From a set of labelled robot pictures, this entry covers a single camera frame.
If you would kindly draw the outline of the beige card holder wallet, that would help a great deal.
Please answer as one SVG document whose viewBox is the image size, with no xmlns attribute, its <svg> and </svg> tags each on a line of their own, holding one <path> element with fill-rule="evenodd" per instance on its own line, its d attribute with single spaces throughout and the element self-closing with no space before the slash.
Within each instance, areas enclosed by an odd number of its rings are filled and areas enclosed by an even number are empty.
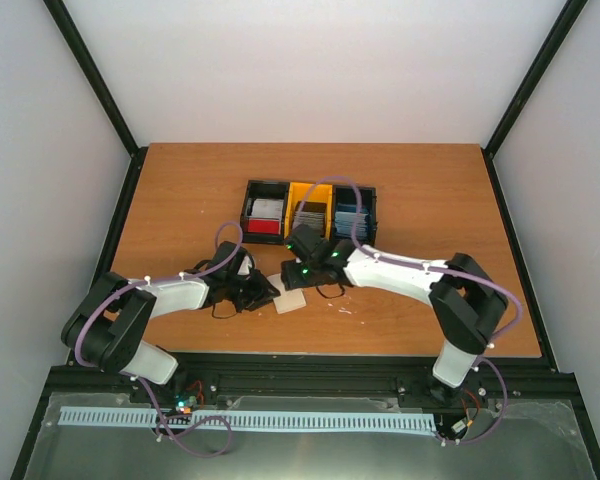
<svg viewBox="0 0 600 480">
<path fill-rule="evenodd" d="M 287 290 L 280 274 L 270 275 L 267 280 L 279 291 L 279 295 L 273 299 L 278 314 L 290 313 L 307 305 L 303 291 L 301 289 Z"/>
</svg>

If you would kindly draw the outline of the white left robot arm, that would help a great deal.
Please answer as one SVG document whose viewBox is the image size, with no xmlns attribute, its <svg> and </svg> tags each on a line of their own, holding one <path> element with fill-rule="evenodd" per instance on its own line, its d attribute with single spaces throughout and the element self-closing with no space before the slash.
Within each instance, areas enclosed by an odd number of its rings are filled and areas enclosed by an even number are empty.
<svg viewBox="0 0 600 480">
<path fill-rule="evenodd" d="M 212 259 L 174 277 L 153 280 L 102 275 L 66 322 L 61 341 L 79 364 L 105 373 L 141 377 L 166 402 L 181 400 L 188 378 L 169 352 L 143 340 L 151 319 L 230 302 L 237 313 L 273 302 L 280 291 L 243 247 L 224 241 Z"/>
</svg>

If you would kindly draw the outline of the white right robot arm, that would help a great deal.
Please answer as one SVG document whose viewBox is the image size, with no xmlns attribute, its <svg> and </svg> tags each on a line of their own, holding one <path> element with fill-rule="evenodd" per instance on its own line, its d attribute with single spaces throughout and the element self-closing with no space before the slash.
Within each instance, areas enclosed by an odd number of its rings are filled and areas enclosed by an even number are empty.
<svg viewBox="0 0 600 480">
<path fill-rule="evenodd" d="M 507 296 L 470 256 L 420 260 L 383 252 L 351 239 L 336 243 L 306 225 L 284 240 L 295 255 L 281 264 L 287 290 L 339 285 L 373 288 L 409 297 L 432 308 L 444 342 L 432 376 L 460 387 L 506 312 Z"/>
</svg>

